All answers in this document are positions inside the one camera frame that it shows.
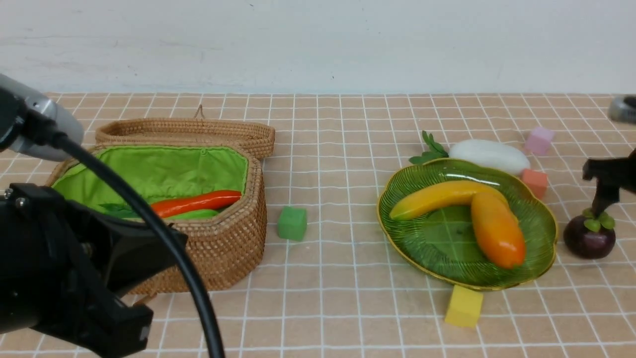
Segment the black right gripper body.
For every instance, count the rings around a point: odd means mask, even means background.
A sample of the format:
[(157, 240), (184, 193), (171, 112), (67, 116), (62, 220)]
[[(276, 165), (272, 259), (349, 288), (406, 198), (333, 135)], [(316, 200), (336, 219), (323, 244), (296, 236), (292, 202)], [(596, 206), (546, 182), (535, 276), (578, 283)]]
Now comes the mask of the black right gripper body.
[(582, 179), (595, 179), (597, 192), (622, 189), (635, 193), (636, 150), (626, 157), (587, 159), (582, 167)]

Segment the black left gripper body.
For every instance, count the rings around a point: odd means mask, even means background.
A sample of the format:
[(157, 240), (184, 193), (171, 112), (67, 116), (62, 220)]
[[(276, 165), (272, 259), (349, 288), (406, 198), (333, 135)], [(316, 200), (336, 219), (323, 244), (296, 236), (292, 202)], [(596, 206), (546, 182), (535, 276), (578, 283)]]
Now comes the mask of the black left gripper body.
[(32, 329), (103, 358), (144, 351), (153, 311), (122, 297), (173, 267), (146, 224), (12, 183), (1, 199), (0, 330)]

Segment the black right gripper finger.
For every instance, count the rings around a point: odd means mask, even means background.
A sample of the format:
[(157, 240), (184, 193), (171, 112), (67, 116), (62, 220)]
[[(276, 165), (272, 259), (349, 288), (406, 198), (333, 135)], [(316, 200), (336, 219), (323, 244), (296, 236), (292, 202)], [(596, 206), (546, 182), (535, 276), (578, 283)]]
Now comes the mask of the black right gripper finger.
[(596, 191), (591, 204), (593, 217), (600, 217), (607, 208), (620, 202), (620, 186), (606, 180), (596, 181)]

